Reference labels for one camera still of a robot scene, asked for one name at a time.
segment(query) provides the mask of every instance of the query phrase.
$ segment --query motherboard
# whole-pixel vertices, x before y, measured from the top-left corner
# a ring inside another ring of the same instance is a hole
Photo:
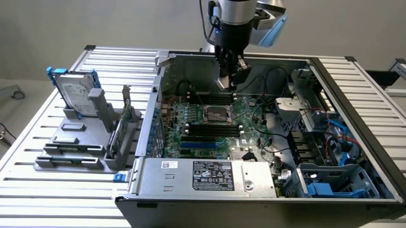
[[[254,128],[268,133],[266,115],[261,109],[253,115],[256,105],[249,96],[165,96],[163,157],[270,161],[269,136]]]

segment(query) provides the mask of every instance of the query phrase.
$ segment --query floor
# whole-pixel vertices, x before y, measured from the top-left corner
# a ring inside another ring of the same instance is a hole
[[[0,79],[0,89],[15,84],[21,86],[26,98],[23,100],[13,98],[0,100],[0,123],[19,137],[31,118],[54,91],[54,85],[51,81]],[[0,145],[0,158],[6,152],[7,148]]]

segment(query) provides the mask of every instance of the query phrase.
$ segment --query blue tab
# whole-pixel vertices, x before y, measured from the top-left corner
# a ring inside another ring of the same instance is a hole
[[[69,69],[57,68],[57,69],[54,70],[54,73],[55,73],[55,74],[63,75],[63,74],[69,73]]]
[[[309,194],[314,198],[361,198],[366,193],[365,189],[352,192],[333,192],[329,183],[312,183],[308,185]]]
[[[53,81],[53,85],[57,86],[57,81],[55,81],[55,78],[54,78],[54,74],[53,74],[53,67],[47,67],[47,75],[49,75],[49,78],[51,79]]]
[[[344,166],[345,161],[348,160],[348,154],[349,153],[344,153],[342,160],[341,160],[341,163],[338,164],[338,166]]]
[[[99,81],[99,75],[98,75],[98,72],[95,71],[95,69],[93,69],[91,75],[94,77],[95,88],[102,88],[102,84],[101,84],[101,81]]]
[[[346,126],[344,126],[340,122],[337,122],[336,120],[326,120],[326,122],[329,123],[329,121],[330,121],[330,124],[333,124],[333,125],[336,125],[336,126],[338,126],[342,130],[344,130],[344,132],[348,134],[348,131],[349,131],[349,128],[346,127]]]
[[[114,175],[114,183],[126,183],[126,174],[117,173]]]

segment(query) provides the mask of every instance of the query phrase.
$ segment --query power supply label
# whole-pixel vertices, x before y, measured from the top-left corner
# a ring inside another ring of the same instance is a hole
[[[193,188],[198,191],[234,191],[232,162],[194,161]]]

